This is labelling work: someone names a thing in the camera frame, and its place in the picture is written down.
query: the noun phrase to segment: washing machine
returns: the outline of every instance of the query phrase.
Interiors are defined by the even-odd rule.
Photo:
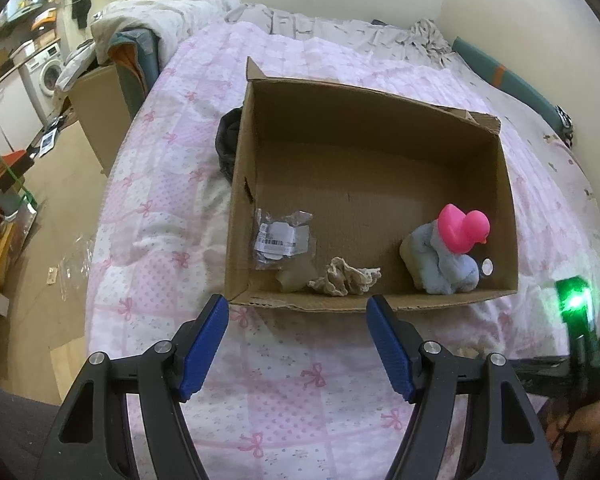
[[[54,88],[63,68],[60,46],[54,43],[29,59],[20,69],[31,104],[43,124],[55,119]]]

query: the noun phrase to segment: metal screw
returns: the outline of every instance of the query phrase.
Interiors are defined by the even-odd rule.
[[[171,350],[172,346],[171,341],[158,341],[154,346],[154,350],[158,354],[166,354]]]
[[[491,354],[491,357],[489,359],[491,359],[491,362],[496,366],[504,366],[504,363],[507,362],[504,355],[500,354]]]
[[[442,346],[435,341],[427,341],[424,343],[424,345],[422,345],[422,347],[427,354],[439,354],[442,350]]]
[[[104,354],[102,352],[96,352],[95,354],[91,354],[89,356],[89,362],[92,365],[99,365],[104,361]]]

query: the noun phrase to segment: paper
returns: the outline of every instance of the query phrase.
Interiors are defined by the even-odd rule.
[[[49,267],[49,271],[46,274],[46,284],[53,285],[56,282],[57,277],[58,277],[58,268],[57,267]]]
[[[260,224],[255,249],[266,258],[303,254],[309,248],[309,226],[293,227],[286,222]]]
[[[60,400],[64,400],[87,359],[84,336],[73,339],[51,351],[51,365],[56,376]]]
[[[43,156],[45,155],[45,153],[50,152],[54,148],[54,146],[56,145],[57,132],[58,129],[53,128],[42,137],[42,140],[40,141],[40,150],[38,152],[38,156]]]

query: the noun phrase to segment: green led light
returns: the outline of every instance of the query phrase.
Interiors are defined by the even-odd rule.
[[[560,313],[563,316],[586,313],[587,319],[593,316],[593,301],[589,284],[579,276],[560,280],[555,283],[560,304]]]

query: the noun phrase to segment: blanket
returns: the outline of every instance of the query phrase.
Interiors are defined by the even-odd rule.
[[[364,85],[496,114],[451,70],[376,59],[318,38],[269,35],[251,23],[209,25],[162,71],[111,172],[87,293],[90,351],[111,358],[143,352],[221,292],[230,186],[214,137],[220,118],[244,99],[247,56],[267,75]],[[501,120],[519,291],[404,316],[450,349],[561,354],[567,338],[553,284],[576,274],[589,280],[600,328],[600,246],[591,245],[528,142]],[[465,407],[464,399],[456,402],[440,479],[454,476]],[[381,480],[412,407],[392,390],[364,315],[232,306],[205,384],[183,409],[210,478]],[[154,478],[135,396],[129,415],[141,478]]]
[[[126,0],[102,9],[91,25],[98,63],[107,60],[111,37],[119,30],[148,28],[158,36],[158,60],[162,70],[179,44],[214,20],[240,5],[240,0]]]

